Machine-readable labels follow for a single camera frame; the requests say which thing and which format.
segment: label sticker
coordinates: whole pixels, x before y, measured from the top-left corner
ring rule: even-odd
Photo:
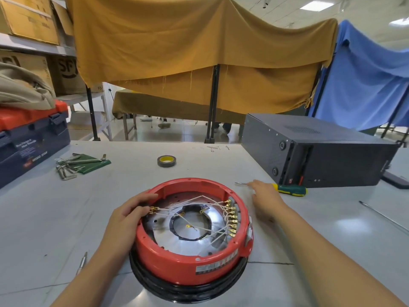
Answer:
[[[201,274],[207,274],[210,273],[212,271],[215,271],[217,269],[222,268],[223,266],[226,266],[228,263],[230,263],[236,256],[238,253],[238,249],[236,249],[232,254],[230,254],[229,256],[223,258],[222,260],[216,262],[216,263],[212,263],[212,264],[208,264],[208,265],[202,265],[202,266],[196,266],[196,274],[197,275],[201,275]]]

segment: dark blue toolbox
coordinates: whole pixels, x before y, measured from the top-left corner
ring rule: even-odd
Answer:
[[[0,188],[69,144],[67,117],[59,100],[52,110],[0,107]]]

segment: cardboard box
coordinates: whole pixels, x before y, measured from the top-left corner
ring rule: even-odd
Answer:
[[[50,4],[57,24],[60,45],[75,46],[74,25],[67,9],[53,0],[50,1]]]
[[[49,0],[0,0],[0,32],[59,44]]]
[[[47,62],[57,96],[87,92],[85,83],[78,73],[75,57],[47,56]],[[91,91],[103,92],[102,83],[91,87]]]
[[[27,69],[41,77],[50,87],[53,87],[47,60],[43,56],[15,53],[13,51],[0,50],[0,62]]]

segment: black computer tower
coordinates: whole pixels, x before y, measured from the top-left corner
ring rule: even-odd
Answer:
[[[247,114],[242,145],[277,184],[376,185],[398,145],[313,117]]]

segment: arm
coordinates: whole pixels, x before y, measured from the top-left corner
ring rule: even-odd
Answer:
[[[132,247],[140,218],[149,212],[149,207],[138,206],[139,203],[156,197],[157,194],[140,193],[114,210],[97,251],[51,307],[100,305]]]
[[[248,185],[256,192],[258,213],[274,218],[285,232],[320,306],[406,306],[287,206],[271,184],[254,180]]]

